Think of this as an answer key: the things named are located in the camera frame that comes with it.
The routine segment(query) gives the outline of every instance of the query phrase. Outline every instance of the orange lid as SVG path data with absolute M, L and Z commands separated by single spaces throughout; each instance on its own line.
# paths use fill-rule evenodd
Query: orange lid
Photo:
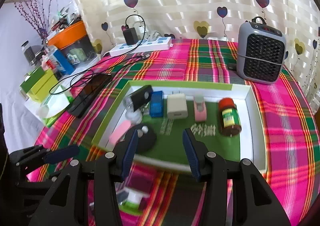
M 55 45 L 58 49 L 64 49 L 87 35 L 83 21 L 79 21 L 65 30 L 56 34 L 48 41 L 48 45 Z
M 234 105 L 235 105 L 235 103 L 233 102 L 233 100 L 231 98 L 223 98 L 218 103 L 220 111 L 227 106 L 234 106 Z

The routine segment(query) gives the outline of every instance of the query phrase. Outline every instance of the smartphone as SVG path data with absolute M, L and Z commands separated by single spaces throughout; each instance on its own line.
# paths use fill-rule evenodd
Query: smartphone
M 82 117 L 90 107 L 99 92 L 112 81 L 111 74 L 95 75 L 81 90 L 68 109 L 68 113 L 75 117 Z

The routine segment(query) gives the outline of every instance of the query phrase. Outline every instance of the white charger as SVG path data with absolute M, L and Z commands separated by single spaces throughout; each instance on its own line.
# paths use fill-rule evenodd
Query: white charger
M 182 119 L 188 117 L 187 100 L 184 93 L 167 96 L 168 119 Z

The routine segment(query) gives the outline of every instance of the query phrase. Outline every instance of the yellow box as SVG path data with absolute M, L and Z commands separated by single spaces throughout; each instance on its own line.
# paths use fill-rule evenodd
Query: yellow box
M 57 83 L 58 80 L 52 70 L 48 69 L 27 94 L 35 102 L 41 103 L 49 95 L 49 90 Z

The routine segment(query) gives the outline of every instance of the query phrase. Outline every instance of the brown glass bottle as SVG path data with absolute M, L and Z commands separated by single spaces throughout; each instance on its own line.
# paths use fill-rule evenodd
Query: brown glass bottle
M 239 114 L 233 99 L 223 98 L 218 103 L 220 132 L 224 136 L 235 136 L 241 132 Z

